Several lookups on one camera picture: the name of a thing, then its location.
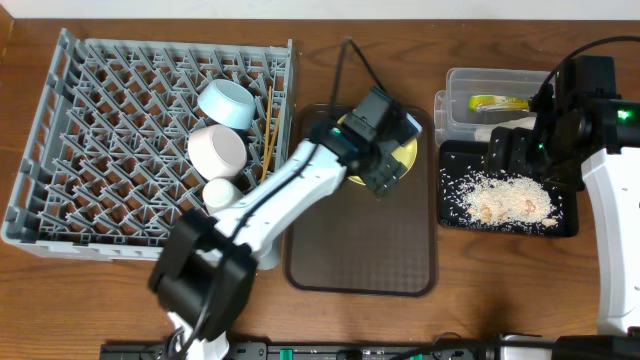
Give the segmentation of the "green snack wrapper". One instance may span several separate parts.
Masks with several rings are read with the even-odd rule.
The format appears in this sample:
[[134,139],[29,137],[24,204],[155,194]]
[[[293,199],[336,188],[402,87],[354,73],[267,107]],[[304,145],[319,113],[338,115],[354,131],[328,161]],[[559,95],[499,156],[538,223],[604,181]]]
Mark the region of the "green snack wrapper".
[[527,112],[527,99],[502,95],[474,95],[469,99],[469,109],[473,112]]

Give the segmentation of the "wooden chopstick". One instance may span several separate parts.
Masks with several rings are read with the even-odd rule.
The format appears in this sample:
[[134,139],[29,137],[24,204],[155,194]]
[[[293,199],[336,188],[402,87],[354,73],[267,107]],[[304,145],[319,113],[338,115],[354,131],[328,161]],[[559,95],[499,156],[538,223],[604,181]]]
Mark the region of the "wooden chopstick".
[[262,176],[260,178],[260,183],[261,184],[266,180],[267,173],[268,173],[268,170],[269,170],[269,166],[271,164],[271,159],[272,159],[273,154],[274,154],[275,145],[276,145],[276,142],[278,140],[278,133],[279,133],[279,129],[280,129],[281,117],[282,117],[282,115],[279,114],[277,119],[276,119],[276,126],[275,126],[273,134],[271,135],[271,138],[270,138],[271,141],[270,141],[268,147],[266,148],[267,149],[267,154],[264,157],[263,172],[262,172]]
[[262,174],[260,177],[260,184],[262,184],[267,175],[268,165],[270,161],[269,155],[269,145],[270,145],[270,137],[271,137],[271,118],[272,118],[272,99],[273,99],[273,86],[269,87],[268,92],[268,103],[267,103],[267,115],[266,115],[266,123],[265,123],[265,131],[264,131],[264,156],[263,156],[263,166],[262,166]]

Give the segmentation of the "yellow plate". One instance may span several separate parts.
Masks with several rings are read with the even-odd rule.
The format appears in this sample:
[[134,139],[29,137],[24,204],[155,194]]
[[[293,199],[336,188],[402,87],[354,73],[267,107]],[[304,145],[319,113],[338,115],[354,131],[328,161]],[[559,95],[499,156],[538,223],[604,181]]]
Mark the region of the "yellow plate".
[[[347,115],[343,115],[342,117],[340,117],[337,123],[341,125],[343,121],[346,119],[346,116]],[[406,167],[405,172],[400,176],[400,178],[406,175],[413,167],[417,158],[417,152],[418,152],[418,139],[414,138],[408,145],[400,146],[391,153],[395,160],[397,160],[398,162],[400,162],[402,165]],[[348,180],[358,185],[362,185],[362,186],[365,185],[365,183],[358,176],[349,176]]]

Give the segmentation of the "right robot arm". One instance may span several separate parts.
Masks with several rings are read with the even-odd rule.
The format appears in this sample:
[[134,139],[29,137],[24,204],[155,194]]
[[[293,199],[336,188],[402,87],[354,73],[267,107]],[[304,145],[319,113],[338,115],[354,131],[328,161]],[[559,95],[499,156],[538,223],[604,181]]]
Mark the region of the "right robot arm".
[[639,333],[639,104],[589,98],[538,113],[533,129],[498,126],[485,166],[563,191],[586,189],[594,214],[601,335]]

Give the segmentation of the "light blue bowl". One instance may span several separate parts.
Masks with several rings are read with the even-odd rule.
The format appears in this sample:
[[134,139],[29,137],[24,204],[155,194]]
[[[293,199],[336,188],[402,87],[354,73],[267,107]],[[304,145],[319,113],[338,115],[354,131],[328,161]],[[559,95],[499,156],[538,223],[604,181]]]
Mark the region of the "light blue bowl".
[[252,94],[231,80],[215,79],[197,98],[200,109],[215,122],[235,130],[251,127],[256,104]]

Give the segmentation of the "white pink bowl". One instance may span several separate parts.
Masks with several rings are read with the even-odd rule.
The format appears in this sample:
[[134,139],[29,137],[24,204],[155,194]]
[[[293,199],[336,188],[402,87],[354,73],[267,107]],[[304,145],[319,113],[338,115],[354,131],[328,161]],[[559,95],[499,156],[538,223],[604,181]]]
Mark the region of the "white pink bowl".
[[193,167],[207,181],[232,179],[247,163],[243,139],[224,125],[212,125],[192,132],[187,151]]

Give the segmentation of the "white napkin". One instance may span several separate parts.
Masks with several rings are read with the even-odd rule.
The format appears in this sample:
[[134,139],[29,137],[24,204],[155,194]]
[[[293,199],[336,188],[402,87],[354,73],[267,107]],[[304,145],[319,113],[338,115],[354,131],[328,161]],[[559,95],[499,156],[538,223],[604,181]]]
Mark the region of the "white napkin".
[[517,120],[487,125],[485,127],[478,127],[474,132],[474,140],[478,142],[489,142],[492,131],[497,127],[505,127],[508,129],[524,128],[532,130],[534,128],[535,121],[535,117],[524,117]]

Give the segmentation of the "white cup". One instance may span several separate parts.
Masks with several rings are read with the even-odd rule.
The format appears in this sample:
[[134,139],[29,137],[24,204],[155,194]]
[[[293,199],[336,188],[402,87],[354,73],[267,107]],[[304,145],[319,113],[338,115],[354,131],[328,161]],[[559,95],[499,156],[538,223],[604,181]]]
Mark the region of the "white cup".
[[227,208],[243,197],[242,192],[224,178],[210,180],[202,190],[205,208],[210,215]]

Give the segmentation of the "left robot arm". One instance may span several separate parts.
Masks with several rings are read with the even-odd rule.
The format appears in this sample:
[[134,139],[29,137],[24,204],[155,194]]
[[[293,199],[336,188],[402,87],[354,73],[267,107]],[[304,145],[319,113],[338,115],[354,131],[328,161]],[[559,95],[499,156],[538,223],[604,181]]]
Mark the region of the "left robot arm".
[[406,172],[395,152],[415,142],[403,128],[364,137],[347,122],[320,123],[284,166],[236,203],[211,216],[184,213],[149,279],[176,326],[164,357],[223,358],[226,332],[246,307],[276,236],[348,176],[376,195],[387,193]]

